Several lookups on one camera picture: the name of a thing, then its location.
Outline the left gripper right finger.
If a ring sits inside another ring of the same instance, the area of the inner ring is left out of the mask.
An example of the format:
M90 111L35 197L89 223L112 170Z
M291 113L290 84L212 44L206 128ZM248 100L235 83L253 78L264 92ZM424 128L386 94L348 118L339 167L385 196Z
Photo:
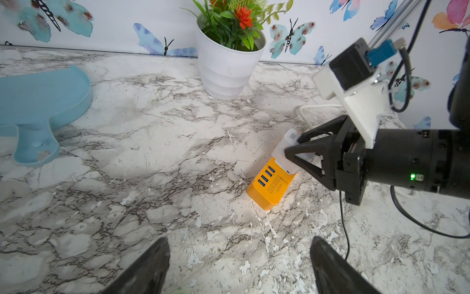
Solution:
M324 239L313 238L310 259L320 294L379 294Z

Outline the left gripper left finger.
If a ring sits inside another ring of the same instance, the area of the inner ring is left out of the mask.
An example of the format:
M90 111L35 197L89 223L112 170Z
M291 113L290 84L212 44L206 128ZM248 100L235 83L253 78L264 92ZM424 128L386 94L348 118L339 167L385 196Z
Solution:
M170 245L159 238L102 294L161 294L170 267Z

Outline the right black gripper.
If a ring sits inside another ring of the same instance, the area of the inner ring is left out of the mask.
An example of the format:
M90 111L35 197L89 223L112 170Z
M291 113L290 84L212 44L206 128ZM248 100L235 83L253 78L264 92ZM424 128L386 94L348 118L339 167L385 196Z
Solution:
M364 139L348 119L348 115L342 115L302 133L297 139L298 145L285 150L285 157L329 190L344 192L347 203L359 206L367 185L366 148ZM299 154L322 156L321 168L300 158Z

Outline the orange power strip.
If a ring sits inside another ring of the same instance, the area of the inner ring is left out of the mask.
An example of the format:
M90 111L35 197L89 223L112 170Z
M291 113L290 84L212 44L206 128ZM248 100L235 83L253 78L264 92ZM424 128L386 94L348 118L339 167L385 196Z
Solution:
M248 186L247 194L260 208L270 211L279 204L294 177L270 158Z

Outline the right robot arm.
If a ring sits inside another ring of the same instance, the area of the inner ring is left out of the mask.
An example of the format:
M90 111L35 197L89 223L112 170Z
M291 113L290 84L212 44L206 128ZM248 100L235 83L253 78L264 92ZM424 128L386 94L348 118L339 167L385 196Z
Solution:
M382 129L391 110L389 81L378 61L399 53L411 70L404 43L387 40L372 50L358 39L317 72L325 99L338 98L346 114L304 132L285 157L326 188L360 205L368 182L445 196L470 196L470 58L450 93L453 129Z

